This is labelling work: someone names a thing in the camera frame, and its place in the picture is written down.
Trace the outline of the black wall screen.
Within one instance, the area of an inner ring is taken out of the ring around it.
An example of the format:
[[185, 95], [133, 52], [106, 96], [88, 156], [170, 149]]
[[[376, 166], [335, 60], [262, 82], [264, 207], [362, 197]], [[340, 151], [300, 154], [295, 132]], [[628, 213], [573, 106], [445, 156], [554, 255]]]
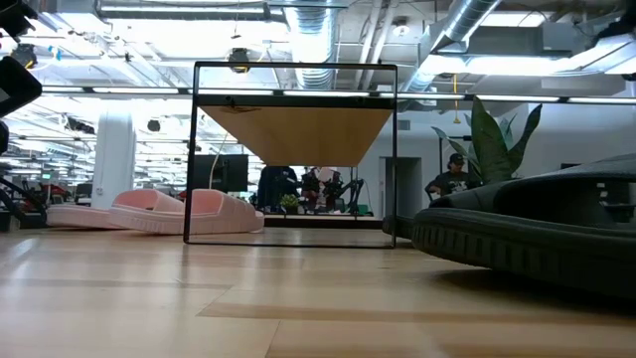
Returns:
[[193, 188], [245, 192], [248, 181], [246, 154], [196, 155]]

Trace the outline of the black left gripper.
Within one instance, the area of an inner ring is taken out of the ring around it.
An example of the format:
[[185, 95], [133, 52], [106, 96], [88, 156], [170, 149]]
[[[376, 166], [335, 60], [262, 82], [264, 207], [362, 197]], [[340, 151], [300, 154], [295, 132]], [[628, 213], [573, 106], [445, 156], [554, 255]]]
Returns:
[[[0, 29], [14, 40], [35, 29], [30, 19], [37, 20], [38, 14], [23, 0], [0, 0]], [[0, 60], [0, 117], [32, 102], [42, 92], [41, 83], [17, 60]], [[0, 154], [8, 150], [8, 144], [8, 126], [0, 121]]]

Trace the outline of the wooden shelf with black frame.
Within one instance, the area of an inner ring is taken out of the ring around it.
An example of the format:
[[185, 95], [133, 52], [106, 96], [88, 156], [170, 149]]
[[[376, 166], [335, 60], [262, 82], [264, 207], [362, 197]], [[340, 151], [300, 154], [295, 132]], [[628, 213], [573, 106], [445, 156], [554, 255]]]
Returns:
[[398, 92], [318, 89], [203, 89], [193, 67], [183, 242], [192, 244], [195, 156], [203, 111], [266, 164], [354, 167], [386, 123], [398, 122]]

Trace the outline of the person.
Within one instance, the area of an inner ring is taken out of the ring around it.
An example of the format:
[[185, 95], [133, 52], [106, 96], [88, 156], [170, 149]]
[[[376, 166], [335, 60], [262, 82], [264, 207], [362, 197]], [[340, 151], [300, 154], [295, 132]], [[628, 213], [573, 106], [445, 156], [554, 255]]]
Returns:
[[284, 195], [298, 196], [297, 175], [289, 166], [266, 165], [260, 172], [257, 188], [257, 208], [278, 212]]
[[436, 194], [439, 197], [477, 188], [481, 182], [476, 176], [471, 176], [464, 171], [465, 158], [459, 153], [450, 155], [446, 165], [447, 170], [438, 174], [424, 188], [427, 194]]

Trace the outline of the white column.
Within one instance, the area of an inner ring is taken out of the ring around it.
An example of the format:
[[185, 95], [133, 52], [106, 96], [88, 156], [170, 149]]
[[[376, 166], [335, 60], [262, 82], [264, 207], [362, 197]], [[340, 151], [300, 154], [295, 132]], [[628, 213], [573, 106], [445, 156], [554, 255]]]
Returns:
[[105, 109], [96, 135], [91, 206], [108, 209], [120, 193], [133, 189], [136, 131], [132, 114]]

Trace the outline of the pink slide sandal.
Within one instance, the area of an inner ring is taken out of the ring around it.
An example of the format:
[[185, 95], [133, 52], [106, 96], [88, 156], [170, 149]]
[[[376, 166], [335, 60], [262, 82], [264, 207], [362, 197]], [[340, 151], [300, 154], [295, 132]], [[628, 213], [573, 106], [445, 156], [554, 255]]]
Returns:
[[[151, 212], [180, 212], [183, 203], [156, 189], [136, 189], [118, 194], [111, 207], [116, 205], [143, 209]], [[109, 209], [75, 204], [53, 205], [47, 210], [46, 223], [50, 227], [89, 228], [119, 230], [109, 222]]]
[[[186, 204], [154, 189], [119, 194], [108, 210], [116, 227], [159, 235], [184, 233]], [[191, 235], [259, 232], [264, 216], [252, 204], [214, 189], [192, 192]]]

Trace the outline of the silver ceiling duct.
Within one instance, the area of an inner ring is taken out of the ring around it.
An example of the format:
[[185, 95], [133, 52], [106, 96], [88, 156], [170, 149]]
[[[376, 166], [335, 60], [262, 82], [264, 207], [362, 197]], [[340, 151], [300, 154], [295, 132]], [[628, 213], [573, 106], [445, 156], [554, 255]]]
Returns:
[[[298, 7], [284, 9], [290, 28], [292, 61], [295, 63], [330, 63], [334, 58], [338, 10], [332, 0], [295, 0]], [[298, 86], [303, 90], [329, 90], [334, 70], [303, 68], [295, 70]]]
[[453, 0], [447, 15], [428, 25], [418, 44], [419, 65], [400, 88], [406, 92], [426, 91], [436, 76], [448, 73], [438, 52], [455, 45], [465, 53], [469, 39], [502, 0]]

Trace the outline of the background robot arms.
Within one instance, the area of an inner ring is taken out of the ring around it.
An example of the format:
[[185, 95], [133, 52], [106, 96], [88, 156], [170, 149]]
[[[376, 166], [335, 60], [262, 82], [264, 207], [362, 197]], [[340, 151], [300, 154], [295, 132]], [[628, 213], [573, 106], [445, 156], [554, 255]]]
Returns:
[[359, 199], [365, 180], [345, 182], [340, 171], [331, 167], [312, 167], [302, 176], [299, 184], [301, 207], [313, 215], [363, 216]]

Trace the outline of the black slide sandal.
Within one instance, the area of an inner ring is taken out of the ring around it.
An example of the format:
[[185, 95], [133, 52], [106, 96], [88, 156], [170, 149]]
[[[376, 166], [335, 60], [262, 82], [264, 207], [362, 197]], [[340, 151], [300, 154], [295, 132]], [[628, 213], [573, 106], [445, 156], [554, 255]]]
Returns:
[[636, 184], [636, 153], [484, 185], [417, 213], [411, 240], [432, 256], [636, 300], [636, 205], [604, 184]]
[[[487, 185], [467, 191], [449, 194], [434, 199], [428, 209], [451, 208], [479, 212], [494, 211], [494, 197], [501, 188], [500, 184]], [[415, 230], [415, 217], [387, 215], [383, 218], [382, 230], [385, 234], [411, 240]]]

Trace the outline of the green plant in white pot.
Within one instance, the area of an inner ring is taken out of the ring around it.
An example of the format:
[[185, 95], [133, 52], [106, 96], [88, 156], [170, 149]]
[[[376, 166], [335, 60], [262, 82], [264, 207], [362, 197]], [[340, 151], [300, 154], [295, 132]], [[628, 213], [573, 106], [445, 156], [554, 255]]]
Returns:
[[543, 106], [539, 104], [528, 115], [524, 130], [516, 142], [508, 145], [508, 130], [512, 120], [499, 122], [486, 110], [480, 97], [472, 101], [470, 116], [471, 150], [451, 139], [442, 129], [432, 126], [437, 136], [446, 140], [453, 149], [464, 156], [483, 184], [494, 184], [513, 179], [521, 166], [530, 138], [540, 124]]

